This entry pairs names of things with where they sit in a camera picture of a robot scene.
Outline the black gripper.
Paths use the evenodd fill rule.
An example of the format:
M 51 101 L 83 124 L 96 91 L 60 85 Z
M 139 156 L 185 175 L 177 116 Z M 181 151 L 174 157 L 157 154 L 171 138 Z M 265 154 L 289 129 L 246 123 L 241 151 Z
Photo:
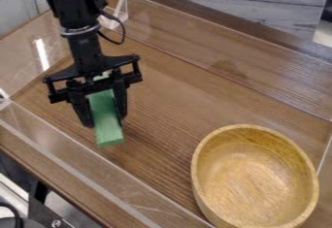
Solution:
M 111 89 L 120 118 L 127 116 L 127 89 L 143 80 L 136 54 L 104 55 L 98 32 L 63 34 L 74 62 L 43 78 L 52 104 L 68 102 L 82 124 L 95 126 L 90 94 Z

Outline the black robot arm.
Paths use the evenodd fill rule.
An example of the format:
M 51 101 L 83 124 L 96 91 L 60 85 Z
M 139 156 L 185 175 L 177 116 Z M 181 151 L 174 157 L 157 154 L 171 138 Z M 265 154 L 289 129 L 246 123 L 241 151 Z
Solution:
M 53 17 L 62 26 L 74 63 L 43 78 L 48 86 L 51 103 L 71 104 L 82 124 L 95 126 L 88 96 L 106 90 L 114 91 L 119 116 L 127 115 L 127 88 L 143 80 L 135 54 L 103 54 L 99 17 L 118 18 L 104 11 L 106 0 L 47 0 Z

